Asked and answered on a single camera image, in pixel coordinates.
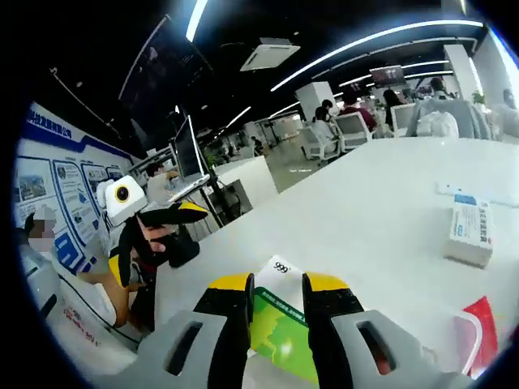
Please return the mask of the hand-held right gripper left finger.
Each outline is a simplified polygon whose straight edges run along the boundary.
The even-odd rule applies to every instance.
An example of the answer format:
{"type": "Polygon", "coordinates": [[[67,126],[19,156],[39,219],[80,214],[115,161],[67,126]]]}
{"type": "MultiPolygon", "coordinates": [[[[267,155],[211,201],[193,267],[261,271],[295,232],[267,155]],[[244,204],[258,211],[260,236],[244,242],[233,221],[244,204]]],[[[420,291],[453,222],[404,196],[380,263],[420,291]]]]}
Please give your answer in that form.
{"type": "Polygon", "coordinates": [[[142,344],[137,388],[240,388],[251,346],[254,275],[213,281],[142,344]]]}

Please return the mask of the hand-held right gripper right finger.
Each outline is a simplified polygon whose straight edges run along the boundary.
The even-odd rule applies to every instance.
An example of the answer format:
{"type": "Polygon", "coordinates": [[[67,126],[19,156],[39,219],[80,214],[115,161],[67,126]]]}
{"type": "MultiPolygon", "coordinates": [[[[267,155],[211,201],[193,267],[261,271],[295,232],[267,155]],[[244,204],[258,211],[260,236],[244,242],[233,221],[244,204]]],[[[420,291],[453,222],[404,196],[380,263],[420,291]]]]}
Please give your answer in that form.
{"type": "Polygon", "coordinates": [[[302,274],[308,344],[321,388],[436,388],[440,372],[410,333],[364,310],[348,284],[302,274]]]}

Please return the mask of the person's left hand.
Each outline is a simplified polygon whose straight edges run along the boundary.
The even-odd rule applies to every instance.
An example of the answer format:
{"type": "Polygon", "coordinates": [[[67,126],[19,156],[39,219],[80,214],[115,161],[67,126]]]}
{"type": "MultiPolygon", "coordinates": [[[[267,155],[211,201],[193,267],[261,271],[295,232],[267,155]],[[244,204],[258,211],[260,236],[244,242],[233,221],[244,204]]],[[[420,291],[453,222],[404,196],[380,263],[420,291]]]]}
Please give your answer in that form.
{"type": "Polygon", "coordinates": [[[164,225],[159,228],[142,226],[141,230],[153,253],[165,252],[165,245],[158,239],[170,235],[174,231],[172,225],[164,225]]]}

